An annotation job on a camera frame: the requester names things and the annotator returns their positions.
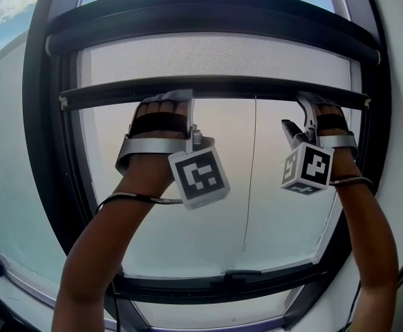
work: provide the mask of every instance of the forearm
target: forearm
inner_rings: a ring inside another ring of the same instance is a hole
[[[161,190],[142,189],[126,177],[114,192],[160,196]],[[60,291],[83,302],[103,299],[120,269],[129,242],[151,208],[151,204],[130,200],[104,205],[69,253]]]
[[[350,154],[335,152],[332,177],[362,176]],[[397,284],[395,240],[381,207],[365,184],[337,187],[347,218],[353,255],[363,288]]]

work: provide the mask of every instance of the white cube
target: white cube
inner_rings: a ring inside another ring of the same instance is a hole
[[[188,210],[220,201],[230,192],[229,182],[215,147],[191,154],[177,152],[169,156],[169,163],[182,203]]]
[[[311,195],[327,189],[333,149],[301,143],[285,160],[281,188]]]

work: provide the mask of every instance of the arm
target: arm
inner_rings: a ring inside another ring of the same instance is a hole
[[[327,107],[326,113],[340,114]],[[337,129],[322,135],[341,134]],[[362,176],[349,149],[336,149],[332,178]],[[359,269],[361,293],[351,331],[388,332],[392,328],[397,293],[398,262],[395,240],[381,207],[365,184],[337,187],[347,218],[353,255]]]
[[[176,109],[171,102],[143,104],[138,117],[166,111],[186,114],[187,105]],[[147,138],[180,138],[181,133],[154,131]],[[173,182],[165,155],[131,157],[129,169],[114,192],[160,197]],[[53,332],[104,331],[104,294],[120,269],[129,242],[152,204],[119,200],[103,206],[75,242],[64,265],[53,318]]]

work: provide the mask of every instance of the wall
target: wall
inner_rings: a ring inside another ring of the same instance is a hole
[[[391,224],[403,265],[403,0],[376,0],[386,31],[392,76],[392,123],[384,175],[377,195]],[[351,257],[326,294],[292,331],[335,332],[345,323],[358,273]],[[403,300],[403,287],[398,301]],[[395,330],[403,331],[397,315]]]

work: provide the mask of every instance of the hand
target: hand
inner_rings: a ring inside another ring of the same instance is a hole
[[[344,116],[341,109],[332,105],[320,104],[315,105],[317,116],[325,114],[337,114]],[[347,132],[342,129],[326,129],[318,133],[319,136],[340,136],[346,135]],[[353,160],[352,151],[347,147],[340,147],[335,149],[333,153],[333,166],[330,178],[336,178],[344,175],[362,176],[358,166]]]
[[[142,104],[137,118],[147,113],[168,112],[187,115],[187,103],[152,102]],[[184,139],[185,135],[177,131],[150,131],[133,138],[175,138]],[[129,168],[115,189],[115,192],[130,192],[145,196],[160,197],[172,184],[174,177],[166,154],[137,154],[129,160]]]

